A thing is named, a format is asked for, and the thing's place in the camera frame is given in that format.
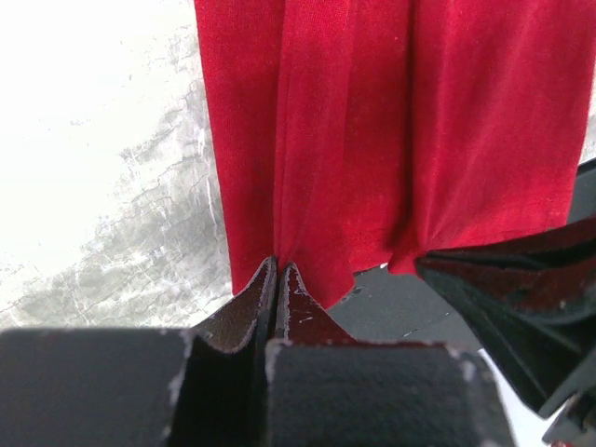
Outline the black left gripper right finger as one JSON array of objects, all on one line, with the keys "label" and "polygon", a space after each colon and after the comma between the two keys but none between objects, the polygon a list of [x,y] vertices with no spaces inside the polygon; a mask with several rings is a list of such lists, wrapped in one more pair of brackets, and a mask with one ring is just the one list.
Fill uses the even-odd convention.
[{"label": "black left gripper right finger", "polygon": [[374,343],[343,330],[295,265],[265,349],[269,446],[509,446],[494,376],[442,343]]}]

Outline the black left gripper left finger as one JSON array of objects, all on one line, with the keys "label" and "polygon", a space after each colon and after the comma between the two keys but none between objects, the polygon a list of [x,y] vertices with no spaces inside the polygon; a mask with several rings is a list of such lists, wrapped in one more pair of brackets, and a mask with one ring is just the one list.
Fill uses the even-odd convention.
[{"label": "black left gripper left finger", "polygon": [[1,333],[5,446],[249,446],[260,431],[277,264],[188,329]]}]

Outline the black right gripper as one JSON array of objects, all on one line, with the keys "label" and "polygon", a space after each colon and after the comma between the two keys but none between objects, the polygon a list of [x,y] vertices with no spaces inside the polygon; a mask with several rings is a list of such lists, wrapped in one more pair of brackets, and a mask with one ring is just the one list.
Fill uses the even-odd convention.
[{"label": "black right gripper", "polygon": [[416,271],[460,314],[529,409],[548,417],[562,406],[543,442],[595,445],[593,218],[430,251],[416,260]]}]

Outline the red t shirt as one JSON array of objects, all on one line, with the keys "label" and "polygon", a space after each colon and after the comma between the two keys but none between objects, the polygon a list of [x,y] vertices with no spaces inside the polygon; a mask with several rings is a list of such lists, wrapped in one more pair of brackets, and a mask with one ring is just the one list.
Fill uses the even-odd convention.
[{"label": "red t shirt", "polygon": [[563,225],[588,123],[591,1],[199,1],[232,289],[354,275]]}]

